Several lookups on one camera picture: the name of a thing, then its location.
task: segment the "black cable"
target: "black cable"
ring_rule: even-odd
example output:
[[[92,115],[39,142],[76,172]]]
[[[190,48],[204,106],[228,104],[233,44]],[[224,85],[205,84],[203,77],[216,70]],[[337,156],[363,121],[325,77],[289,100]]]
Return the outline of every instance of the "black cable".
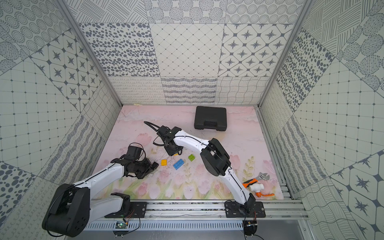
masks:
[[[47,230],[47,232],[48,232],[48,234],[50,235],[50,236],[52,236],[52,237],[62,237],[62,236],[64,236],[64,234],[61,234],[61,235],[52,235],[48,230]]]
[[[262,237],[260,237],[259,235],[257,235],[257,234],[254,234],[254,236],[257,236],[257,237],[259,237],[259,238],[261,238],[261,239],[263,239]],[[245,237],[245,234],[244,234],[244,239],[245,240],[247,240],[247,238]],[[264,240],[264,239],[263,239]]]
[[[128,232],[128,233],[131,233],[131,232],[134,232],[134,231],[136,231],[137,229],[139,229],[140,228],[140,226],[141,226],[141,221],[140,221],[140,218],[139,218],[139,226],[135,229],[135,230],[132,230],[132,231],[130,231],[130,232]]]
[[[155,138],[155,140],[153,140],[153,144],[154,145],[156,145],[156,146],[159,146],[159,147],[164,147],[165,146],[165,144],[158,144],[158,143],[155,143],[155,141],[156,141],[156,139],[158,138],[159,136],[157,136],[156,138]]]
[[[150,128],[152,128],[153,130],[155,130],[155,132],[157,132],[158,130],[159,130],[159,126],[158,125],[155,125],[155,124],[153,124],[153,123],[151,123],[151,122],[147,122],[147,121],[144,121],[144,123],[145,124],[147,124]]]
[[[256,235],[256,234],[255,234],[254,236],[258,236],[259,238],[263,239],[263,238],[262,238],[262,237],[260,237],[259,235]],[[263,240],[264,240],[264,239],[263,239]]]

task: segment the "polka dot tile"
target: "polka dot tile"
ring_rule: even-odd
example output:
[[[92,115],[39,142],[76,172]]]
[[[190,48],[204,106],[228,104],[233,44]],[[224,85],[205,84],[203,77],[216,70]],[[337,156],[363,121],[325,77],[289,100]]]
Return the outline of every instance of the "polka dot tile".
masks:
[[[301,29],[276,78],[292,111],[300,106],[333,58],[320,42]]]
[[[80,28],[108,76],[159,76],[148,24],[82,23]]]

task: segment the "pink floral mat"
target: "pink floral mat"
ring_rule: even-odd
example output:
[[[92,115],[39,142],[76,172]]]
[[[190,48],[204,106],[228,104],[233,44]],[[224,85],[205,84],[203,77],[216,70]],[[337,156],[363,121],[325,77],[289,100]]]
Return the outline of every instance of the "pink floral mat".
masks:
[[[203,139],[216,138],[230,154],[231,166],[241,181],[268,173],[270,179],[262,180],[264,191],[273,197],[256,199],[282,200],[283,193],[277,180],[263,133],[253,107],[226,107],[228,127],[225,132],[213,129],[194,129],[195,106],[123,106],[100,155],[94,173],[106,167],[114,158],[127,152],[132,142],[141,143],[148,159],[159,167],[144,179],[122,177],[103,189],[98,198],[113,192],[129,194],[132,199],[233,199],[228,188],[218,177],[204,167],[200,155],[183,149],[181,156],[168,156],[164,147],[152,144],[156,132],[145,125],[149,121],[159,126],[180,127],[187,133]],[[193,154],[193,161],[188,156]],[[161,160],[167,165],[161,166]],[[175,170],[173,164],[183,159],[185,164]]]

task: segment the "star pattern tile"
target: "star pattern tile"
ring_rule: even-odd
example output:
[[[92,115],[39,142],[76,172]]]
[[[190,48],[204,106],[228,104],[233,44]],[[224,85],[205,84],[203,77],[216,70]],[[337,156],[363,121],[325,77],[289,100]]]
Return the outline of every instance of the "star pattern tile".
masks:
[[[71,30],[57,36],[30,58],[81,112],[99,85],[99,75]]]
[[[270,77],[292,24],[225,24],[218,76]]]

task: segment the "white robotic arm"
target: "white robotic arm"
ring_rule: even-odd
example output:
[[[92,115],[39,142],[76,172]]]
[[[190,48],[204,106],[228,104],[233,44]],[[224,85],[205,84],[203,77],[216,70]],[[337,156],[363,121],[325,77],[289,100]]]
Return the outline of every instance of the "white robotic arm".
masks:
[[[105,199],[92,200],[92,198],[121,177],[134,177],[130,175],[133,173],[135,177],[142,179],[154,171],[159,165],[156,162],[150,163],[145,155],[143,160],[138,161],[142,151],[145,153],[142,148],[129,145],[127,154],[113,159],[99,172],[74,184],[59,186],[45,214],[42,228],[49,234],[49,231],[53,231],[75,237],[88,222],[98,218],[124,217],[128,213],[133,214],[129,195],[112,193]]]
[[[198,154],[200,154],[202,150],[210,144],[208,140],[195,137],[183,130],[178,131],[175,134],[175,138],[173,140],[176,145],[188,148]],[[225,174],[219,175],[219,177],[229,188],[236,202],[240,204],[245,204],[247,202],[250,192],[240,182],[233,169],[231,168],[230,163],[225,170]]]
[[[227,210],[238,212],[234,217],[253,216],[255,197],[237,178],[231,168],[229,155],[217,139],[213,138],[209,141],[192,136],[178,127],[169,129],[149,122],[144,123],[156,131],[164,143],[156,145],[164,146],[170,156],[175,153],[181,155],[183,147],[200,154],[205,168],[212,175],[220,177],[231,191],[235,202],[225,202],[224,206]],[[98,218],[104,216],[112,218],[125,217],[128,213],[133,214],[129,195],[112,193],[111,196],[105,199],[92,200],[92,198],[110,183],[123,176],[134,177],[130,175],[130,173],[134,173],[135,177],[142,179],[154,171],[158,167],[156,162],[150,163],[146,156],[144,156],[143,160],[138,161],[142,150],[140,147],[130,145],[127,154],[113,159],[103,170],[75,184],[62,184],[59,186],[43,219],[42,228],[75,237],[85,228],[88,222]]]

